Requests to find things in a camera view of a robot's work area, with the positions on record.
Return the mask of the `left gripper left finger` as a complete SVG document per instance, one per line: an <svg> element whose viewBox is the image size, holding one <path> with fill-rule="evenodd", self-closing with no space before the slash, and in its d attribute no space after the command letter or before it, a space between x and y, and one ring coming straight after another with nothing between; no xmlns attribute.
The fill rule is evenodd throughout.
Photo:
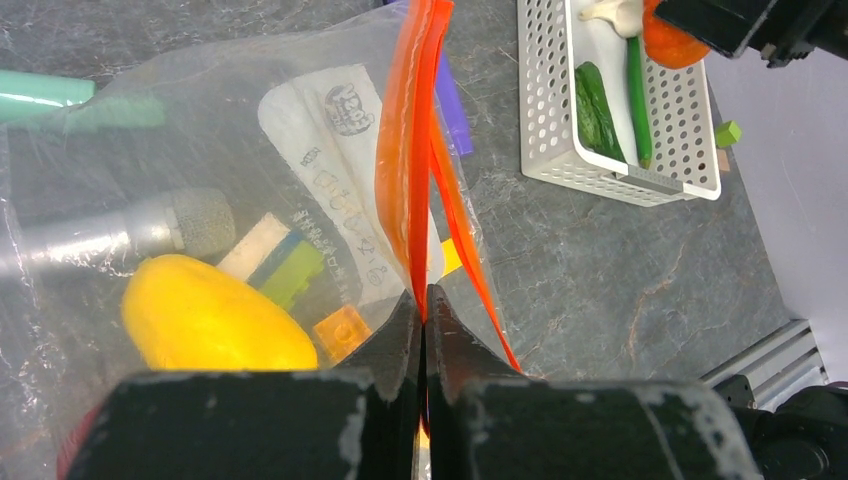
<svg viewBox="0 0 848 480"><path fill-rule="evenodd" d="M69 436L66 479L412 479L422 327L403 294L322 370L126 378Z"/></svg>

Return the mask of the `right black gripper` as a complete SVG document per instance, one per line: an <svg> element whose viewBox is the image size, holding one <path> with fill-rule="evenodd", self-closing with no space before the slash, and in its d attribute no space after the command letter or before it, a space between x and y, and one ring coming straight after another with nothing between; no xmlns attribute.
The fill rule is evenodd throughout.
<svg viewBox="0 0 848 480"><path fill-rule="evenodd" d="M755 50L769 68L817 49L847 58L846 0L665 0L654 16L726 58Z"/></svg>

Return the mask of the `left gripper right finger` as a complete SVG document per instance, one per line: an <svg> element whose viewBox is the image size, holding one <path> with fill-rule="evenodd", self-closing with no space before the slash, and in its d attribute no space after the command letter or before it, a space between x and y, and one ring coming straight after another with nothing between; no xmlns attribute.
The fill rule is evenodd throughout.
<svg viewBox="0 0 848 480"><path fill-rule="evenodd" d="M756 479L727 404L698 382L519 373L427 293L424 352L436 479Z"/></svg>

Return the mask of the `orange pumpkin toy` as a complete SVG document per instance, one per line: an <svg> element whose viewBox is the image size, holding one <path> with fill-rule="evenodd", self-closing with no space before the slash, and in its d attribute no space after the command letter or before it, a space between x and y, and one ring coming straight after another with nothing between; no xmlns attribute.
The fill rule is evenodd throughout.
<svg viewBox="0 0 848 480"><path fill-rule="evenodd" d="M654 15L660 0L643 2L642 37L646 55L668 69L689 67L706 57L711 49L682 30Z"/></svg>

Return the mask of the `white garlic toy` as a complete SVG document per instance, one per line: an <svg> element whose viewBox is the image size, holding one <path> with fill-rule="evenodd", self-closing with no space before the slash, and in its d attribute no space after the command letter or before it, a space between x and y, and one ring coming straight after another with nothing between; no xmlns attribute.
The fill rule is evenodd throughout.
<svg viewBox="0 0 848 480"><path fill-rule="evenodd" d="M624 39L638 37L643 32L642 0L603 0L584 7L578 14L581 21L602 20Z"/></svg>

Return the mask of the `short green cucumber toy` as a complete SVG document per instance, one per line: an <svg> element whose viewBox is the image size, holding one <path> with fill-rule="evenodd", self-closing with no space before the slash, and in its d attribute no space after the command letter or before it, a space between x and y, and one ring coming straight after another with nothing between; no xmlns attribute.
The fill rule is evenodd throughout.
<svg viewBox="0 0 848 480"><path fill-rule="evenodd" d="M575 70L578 137L588 150L625 163L599 68L583 62Z"/></svg>

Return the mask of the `clear zip bag orange zipper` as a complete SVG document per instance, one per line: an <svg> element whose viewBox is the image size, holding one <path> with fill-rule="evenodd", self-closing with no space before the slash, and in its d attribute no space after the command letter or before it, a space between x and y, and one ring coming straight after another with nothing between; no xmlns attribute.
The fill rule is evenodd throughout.
<svg viewBox="0 0 848 480"><path fill-rule="evenodd" d="M398 1L340 24L161 54L99 96L150 96L155 128L59 132L1 127L1 248L26 227L100 215L183 188L214 188L236 239L202 258L259 293L286 240L309 242L324 269L291 310L315 324L353 306L378 328L408 283L405 250L382 209L405 210L379 161L412 156L425 37L446 32L449 1ZM1 277L1 475L48 479L72 425L122 377L150 368L123 326L121 303L143 261Z"/></svg>

